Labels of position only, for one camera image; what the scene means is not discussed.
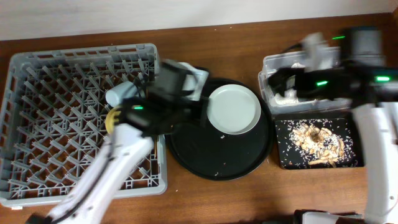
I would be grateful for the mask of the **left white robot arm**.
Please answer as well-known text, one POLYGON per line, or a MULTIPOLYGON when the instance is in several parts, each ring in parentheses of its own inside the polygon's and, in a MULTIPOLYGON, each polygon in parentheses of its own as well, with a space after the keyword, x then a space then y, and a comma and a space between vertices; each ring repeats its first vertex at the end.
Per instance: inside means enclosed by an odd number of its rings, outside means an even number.
POLYGON ((46 216, 33 213, 26 222, 100 223, 123 182, 154 148, 154 136, 182 123, 205 124, 208 100, 202 90, 209 76, 206 68, 164 60, 155 81, 143 84, 147 97, 122 101, 113 132, 77 185, 46 216))

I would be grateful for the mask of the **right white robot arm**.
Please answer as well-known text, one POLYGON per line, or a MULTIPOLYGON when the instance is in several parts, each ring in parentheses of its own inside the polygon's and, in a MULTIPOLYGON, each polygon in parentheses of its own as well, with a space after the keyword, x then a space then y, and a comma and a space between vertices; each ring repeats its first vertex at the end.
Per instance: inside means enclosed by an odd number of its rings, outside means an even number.
POLYGON ((307 67, 279 68, 267 84, 281 95, 294 89, 299 98, 350 100, 368 174, 362 222, 397 223, 397 69, 385 67, 375 27, 342 30, 338 64, 327 69, 326 47, 318 37, 302 41, 311 61, 307 67))

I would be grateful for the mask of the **yellow plastic bowl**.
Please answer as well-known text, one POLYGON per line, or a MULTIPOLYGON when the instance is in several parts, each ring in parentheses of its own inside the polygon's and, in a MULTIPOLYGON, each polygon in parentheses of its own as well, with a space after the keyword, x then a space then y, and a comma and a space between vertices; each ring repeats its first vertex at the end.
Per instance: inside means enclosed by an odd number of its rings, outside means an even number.
POLYGON ((109 111, 105 119, 105 127, 108 134, 112 134, 114 131, 114 127, 117 123, 119 123, 118 116, 120 115, 121 110, 120 107, 117 106, 109 111))

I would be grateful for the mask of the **white paper napkin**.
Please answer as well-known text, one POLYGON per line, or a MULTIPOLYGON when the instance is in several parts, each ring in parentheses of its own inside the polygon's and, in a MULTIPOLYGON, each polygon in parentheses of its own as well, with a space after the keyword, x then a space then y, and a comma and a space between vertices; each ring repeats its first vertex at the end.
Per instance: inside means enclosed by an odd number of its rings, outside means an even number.
POLYGON ((284 91, 284 96, 282 96, 280 93, 276 92, 275 90, 272 90, 275 102, 278 105, 290 105, 290 104, 299 103, 300 100, 297 97, 297 92, 294 90, 294 86, 295 86, 295 75, 289 78, 287 82, 287 90, 284 91))

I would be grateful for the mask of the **blue plastic cup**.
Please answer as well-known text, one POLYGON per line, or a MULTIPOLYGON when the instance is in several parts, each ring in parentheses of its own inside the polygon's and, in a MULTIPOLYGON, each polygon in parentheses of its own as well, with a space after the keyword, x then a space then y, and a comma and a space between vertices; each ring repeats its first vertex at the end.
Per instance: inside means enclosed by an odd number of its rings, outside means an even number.
POLYGON ((126 81, 108 90, 105 99, 108 105, 116 107, 121 104, 124 99, 133 97, 137 93, 137 87, 133 82, 126 81))

